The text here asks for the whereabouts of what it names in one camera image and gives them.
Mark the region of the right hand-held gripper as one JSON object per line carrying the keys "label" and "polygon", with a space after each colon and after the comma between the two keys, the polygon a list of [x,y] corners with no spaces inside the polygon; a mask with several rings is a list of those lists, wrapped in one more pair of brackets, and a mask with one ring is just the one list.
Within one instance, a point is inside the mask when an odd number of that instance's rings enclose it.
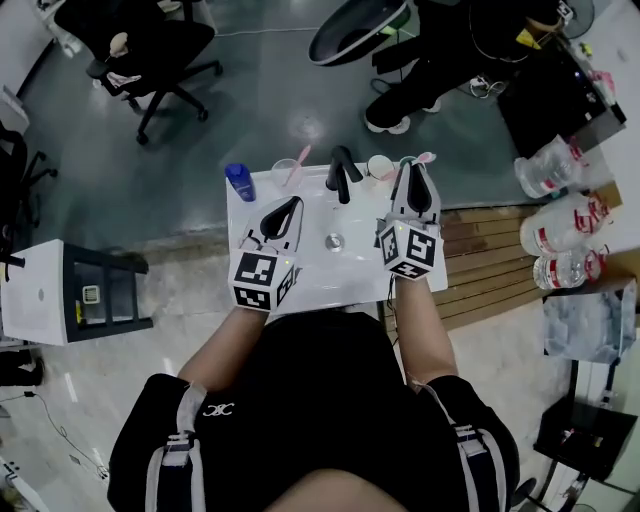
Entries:
{"label": "right hand-held gripper", "polygon": [[411,281],[428,278],[441,282],[441,198],[424,163],[405,160],[397,173],[391,195],[391,212],[376,220],[375,247],[383,268],[395,277]]}

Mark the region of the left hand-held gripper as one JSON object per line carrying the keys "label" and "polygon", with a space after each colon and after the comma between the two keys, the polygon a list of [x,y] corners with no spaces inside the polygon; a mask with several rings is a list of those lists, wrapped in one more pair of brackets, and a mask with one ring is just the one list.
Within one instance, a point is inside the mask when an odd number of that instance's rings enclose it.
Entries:
{"label": "left hand-held gripper", "polygon": [[[279,198],[251,215],[242,248],[230,252],[228,286],[236,307],[274,313],[283,303],[302,271],[296,251],[303,215],[299,196]],[[245,248],[251,244],[256,247]]]}

